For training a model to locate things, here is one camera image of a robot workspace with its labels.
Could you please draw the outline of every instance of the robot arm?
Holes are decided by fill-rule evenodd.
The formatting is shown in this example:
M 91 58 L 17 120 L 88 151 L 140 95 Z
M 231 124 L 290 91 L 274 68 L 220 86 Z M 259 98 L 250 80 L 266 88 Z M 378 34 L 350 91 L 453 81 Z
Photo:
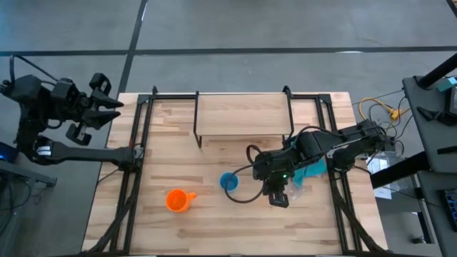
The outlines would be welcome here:
M 305 132 L 306 129 L 320 131 Z M 327 155 L 328 172 L 348 171 L 357 155 L 371 155 L 384 150 L 391 142 L 392 138 L 383 128 L 369 120 L 336 132 L 310 126 L 285 140 L 282 149 L 262 151 L 257 155 L 253 163 L 253 178 L 264 182 L 262 194 L 268 195 L 271 205 L 286 208 L 288 198 L 283 193 L 284 186 L 294 176 L 295 170 Z
M 54 82 L 43 81 L 36 76 L 26 75 L 15 79 L 14 57 L 37 68 Z M 66 137 L 73 142 L 87 146 L 91 135 L 87 128 L 100 129 L 120 115 L 118 111 L 100 111 L 100 107 L 113 109 L 123 106 L 108 95 L 111 83 L 100 73 L 94 74 L 89 86 L 90 95 L 80 92 L 71 79 L 55 79 L 41 68 L 21 56 L 10 59 L 10 81 L 3 81 L 0 92 L 7 98 L 17 102 L 21 107 L 21 117 L 15 143 L 17 149 L 24 153 L 32 162 L 40 165 L 61 163 L 62 161 L 110 161 L 121 170 L 131 168 L 135 164 L 134 146 L 118 149 L 89 149 L 68 147 L 63 143 L 52 141 L 40 135 L 46 129 L 58 129 L 65 121 L 74 121 L 78 125 L 70 125 Z M 51 84 L 48 89 L 43 84 Z M 52 126 L 50 120 L 59 124 Z

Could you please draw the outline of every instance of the orange mug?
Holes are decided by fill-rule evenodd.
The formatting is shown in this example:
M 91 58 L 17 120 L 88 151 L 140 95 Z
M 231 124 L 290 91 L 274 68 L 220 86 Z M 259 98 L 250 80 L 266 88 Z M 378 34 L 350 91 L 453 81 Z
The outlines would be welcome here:
M 186 193 L 181 189 L 173 189 L 166 195 L 166 207 L 170 211 L 183 213 L 191 207 L 191 201 L 197 197 L 197 194 Z

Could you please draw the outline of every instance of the wooden table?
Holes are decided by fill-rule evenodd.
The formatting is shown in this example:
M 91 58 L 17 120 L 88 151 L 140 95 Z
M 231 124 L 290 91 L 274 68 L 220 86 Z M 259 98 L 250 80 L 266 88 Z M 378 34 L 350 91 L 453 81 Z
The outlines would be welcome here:
M 125 107 L 113 122 L 108 147 L 129 144 L 137 96 L 119 96 Z M 331 98 L 338 128 L 354 125 L 349 94 L 331 93 Z M 154 101 L 131 254 L 340 253 L 328 176 L 306 178 L 306 192 L 291 200 L 288 208 L 270 206 L 265 196 L 249 204 L 230 201 L 219 187 L 221 174 L 247 164 L 245 150 L 250 143 L 263 150 L 280 148 L 281 136 L 205 136 L 199 149 L 192 133 L 194 104 L 193 100 Z M 318 125 L 313 101 L 292 100 L 292 108 L 295 131 Z M 326 124 L 330 127 L 328 117 Z M 100 177 L 114 169 L 104 163 Z M 98 185 L 83 250 L 92 247 L 113 221 L 121 177 L 121 172 L 115 173 Z M 242 171 L 239 178 L 236 198 L 251 198 L 261 187 L 252 179 L 251 170 Z M 369 175 L 354 169 L 348 179 L 358 219 L 377 244 L 386 248 Z M 187 213 L 172 213 L 165 207 L 166 194 L 173 188 L 197 193 Z M 123 227 L 119 242 L 124 233 Z M 346 233 L 353 248 L 347 222 Z

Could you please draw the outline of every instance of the yellow cable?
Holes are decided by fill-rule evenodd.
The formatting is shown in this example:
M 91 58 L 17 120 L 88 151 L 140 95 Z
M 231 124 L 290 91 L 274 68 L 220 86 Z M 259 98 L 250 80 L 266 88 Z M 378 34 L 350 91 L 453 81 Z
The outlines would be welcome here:
M 363 98 L 362 100 L 360 100 L 360 103 L 358 103 L 358 112 L 360 113 L 360 116 L 363 119 L 366 119 L 365 115 L 363 115 L 363 112 L 362 112 L 362 103 L 365 102 L 365 101 L 375 101 L 376 103 L 378 103 L 382 107 L 384 107 L 386 109 L 386 111 L 389 112 L 390 114 L 395 111 L 394 109 L 392 109 L 391 107 L 387 106 L 385 103 L 383 103 L 382 101 L 379 101 L 378 99 L 375 99 L 373 97 L 366 97 L 366 98 Z

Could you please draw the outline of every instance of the gray floor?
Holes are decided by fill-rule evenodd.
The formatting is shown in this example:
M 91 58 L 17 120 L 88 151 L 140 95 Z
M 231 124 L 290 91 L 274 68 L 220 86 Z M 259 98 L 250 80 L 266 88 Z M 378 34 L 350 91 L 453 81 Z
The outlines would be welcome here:
M 140 0 L 3 0 L 0 1 L 0 51 L 127 50 Z M 444 0 L 404 1 L 258 1 L 149 0 L 138 49 L 214 47 L 353 47 L 452 46 L 457 19 Z M 136 56 L 127 92 L 150 91 L 349 91 L 352 101 L 401 88 L 401 79 L 424 74 L 451 52 L 372 54 L 262 54 L 205 56 Z M 95 72 L 104 72 L 116 96 L 125 56 L 31 57 L 59 77 L 71 77 L 88 89 Z M 16 62 L 16 74 L 33 73 Z M 8 59 L 0 58 L 0 79 L 8 78 Z M 397 106 L 403 93 L 383 97 Z M 3 98 L 0 119 L 19 119 L 19 107 Z M 358 120 L 361 117 L 354 106 Z M 387 119 L 381 109 L 373 119 Z M 403 129 L 405 121 L 398 127 Z M 16 122 L 0 124 L 0 141 L 12 144 Z M 104 147 L 109 127 L 94 131 L 91 147 Z M 66 129 L 45 134 L 69 145 Z M 414 122 L 401 138 L 405 156 L 422 151 Z M 22 166 L 59 178 L 39 205 L 30 202 L 21 228 L 17 256 L 77 253 L 94 195 L 99 163 L 66 162 L 37 166 L 23 156 Z M 379 203 L 389 248 L 399 253 L 437 256 L 437 246 L 408 242 L 418 221 Z

